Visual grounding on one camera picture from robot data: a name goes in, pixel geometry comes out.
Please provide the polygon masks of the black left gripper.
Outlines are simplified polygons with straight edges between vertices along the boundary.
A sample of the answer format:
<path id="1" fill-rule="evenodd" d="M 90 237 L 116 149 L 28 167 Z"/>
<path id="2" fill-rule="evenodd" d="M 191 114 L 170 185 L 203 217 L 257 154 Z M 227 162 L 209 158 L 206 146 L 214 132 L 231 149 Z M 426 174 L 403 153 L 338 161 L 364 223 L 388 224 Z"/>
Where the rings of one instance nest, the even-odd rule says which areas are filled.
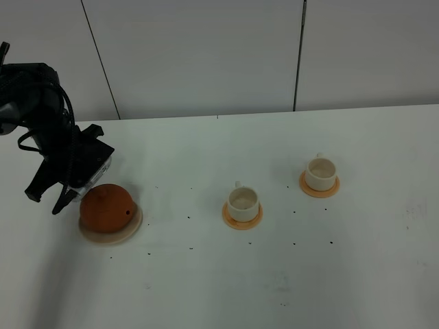
<path id="1" fill-rule="evenodd" d="M 74 116 L 69 112 L 33 112 L 29 115 L 29 130 L 44 160 L 30 185 L 25 189 L 27 197 L 40 202 L 43 193 L 57 182 L 68 185 L 73 167 Z M 64 186 L 52 214 L 59 214 L 78 193 Z"/>

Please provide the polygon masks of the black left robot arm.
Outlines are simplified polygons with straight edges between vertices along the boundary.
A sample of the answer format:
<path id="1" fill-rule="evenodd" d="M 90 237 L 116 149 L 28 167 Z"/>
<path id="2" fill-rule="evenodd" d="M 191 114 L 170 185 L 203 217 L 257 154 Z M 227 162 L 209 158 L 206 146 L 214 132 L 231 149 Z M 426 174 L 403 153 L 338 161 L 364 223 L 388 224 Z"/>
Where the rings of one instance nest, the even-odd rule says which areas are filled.
<path id="1" fill-rule="evenodd" d="M 61 87 L 58 74 L 43 63 L 1 66 L 1 125 L 25 127 L 18 148 L 43 157 L 25 194 L 39 202 L 55 183 L 62 185 L 52 210 L 58 214 L 69 204 L 78 146 L 78 128 L 71 100 Z"/>

